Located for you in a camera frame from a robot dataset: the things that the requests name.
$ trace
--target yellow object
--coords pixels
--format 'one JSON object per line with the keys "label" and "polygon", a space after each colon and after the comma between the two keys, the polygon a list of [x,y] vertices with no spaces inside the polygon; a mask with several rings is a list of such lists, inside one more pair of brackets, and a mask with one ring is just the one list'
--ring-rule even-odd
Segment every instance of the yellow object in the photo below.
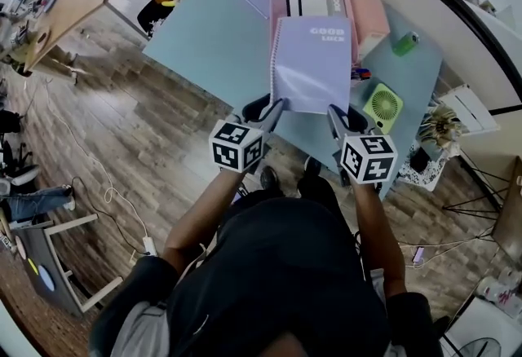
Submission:
{"label": "yellow object", "polygon": [[27,261],[29,262],[29,264],[30,264],[31,267],[33,268],[34,272],[35,272],[36,274],[38,274],[38,269],[37,269],[36,266],[34,265],[33,260],[31,260],[30,258],[28,258]]}
{"label": "yellow object", "polygon": [[399,96],[387,86],[379,83],[363,110],[374,119],[375,124],[383,134],[388,134],[399,117],[403,105]]}

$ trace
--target cluttered desk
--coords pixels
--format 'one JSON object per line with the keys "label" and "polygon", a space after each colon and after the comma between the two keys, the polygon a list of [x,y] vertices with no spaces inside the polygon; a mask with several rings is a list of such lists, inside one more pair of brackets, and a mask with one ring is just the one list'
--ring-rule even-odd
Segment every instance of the cluttered desk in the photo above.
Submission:
{"label": "cluttered desk", "polygon": [[[365,106],[378,93],[375,91],[378,85],[384,86],[381,90],[385,93],[390,90],[392,98],[398,96],[396,100],[400,101],[398,104],[402,103],[402,108],[396,110],[392,126],[384,132],[390,135],[397,150],[397,161],[391,173],[395,177],[426,113],[442,55],[418,26],[409,23],[391,7],[384,5],[383,11],[389,31],[365,55],[360,66],[369,70],[372,78],[352,87],[348,95],[349,104],[358,112],[367,111]],[[413,36],[418,38],[415,43],[411,42]],[[270,37],[270,20],[256,10],[252,2],[183,0],[155,33],[144,53],[237,108],[271,90]],[[405,44],[405,48],[394,51],[399,42]],[[360,39],[356,44],[363,50],[361,44],[364,43]],[[348,60],[352,50],[347,49]],[[350,74],[350,71],[345,72],[347,81]],[[331,138],[325,114],[286,110],[276,133],[329,169],[337,170],[332,155],[338,147]],[[385,197],[392,181],[393,178],[383,184],[381,197]]]}

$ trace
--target black pants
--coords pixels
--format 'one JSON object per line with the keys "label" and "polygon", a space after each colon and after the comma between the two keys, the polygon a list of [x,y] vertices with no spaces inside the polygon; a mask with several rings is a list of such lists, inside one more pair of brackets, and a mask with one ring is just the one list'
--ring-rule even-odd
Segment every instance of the black pants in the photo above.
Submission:
{"label": "black pants", "polygon": [[[339,208],[337,198],[335,197],[334,189],[330,184],[320,176],[304,176],[299,180],[297,188],[303,199],[315,201],[323,205],[337,220],[339,220],[343,227],[346,228],[350,240],[353,240],[353,235],[350,232],[347,222],[344,220],[343,213]],[[241,199],[238,199],[233,205],[228,208],[228,211],[223,216],[221,228],[224,228],[227,221],[235,215],[240,214],[246,209],[256,206],[258,203],[267,201],[272,198],[284,197],[285,194],[281,189],[260,190],[251,192]]]}

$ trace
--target white box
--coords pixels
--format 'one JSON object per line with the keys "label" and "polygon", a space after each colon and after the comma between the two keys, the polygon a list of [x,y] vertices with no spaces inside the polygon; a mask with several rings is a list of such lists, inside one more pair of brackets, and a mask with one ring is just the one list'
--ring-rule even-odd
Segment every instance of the white box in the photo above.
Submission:
{"label": "white box", "polygon": [[387,182],[397,154],[389,135],[345,135],[341,166],[359,184]]}
{"label": "white box", "polygon": [[219,167],[241,173],[263,157],[264,132],[218,120],[210,133],[210,157]]}

